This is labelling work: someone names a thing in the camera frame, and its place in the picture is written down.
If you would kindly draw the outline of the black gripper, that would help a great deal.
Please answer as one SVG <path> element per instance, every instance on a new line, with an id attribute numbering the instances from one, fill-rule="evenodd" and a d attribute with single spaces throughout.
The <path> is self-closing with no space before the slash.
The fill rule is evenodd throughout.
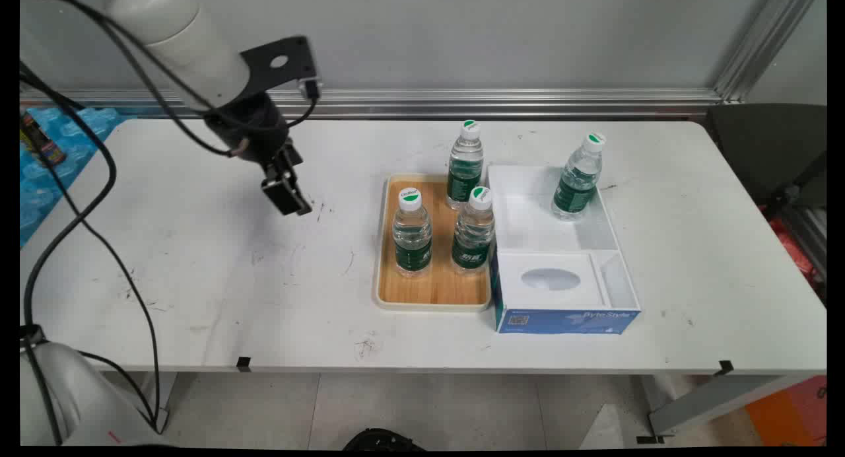
<path id="1" fill-rule="evenodd" d="M 304 160 L 293 146 L 290 126 L 268 94 L 256 94 L 206 113 L 205 125 L 235 157 L 265 171 L 261 189 L 281 214 L 311 213 L 295 172 Z"/>

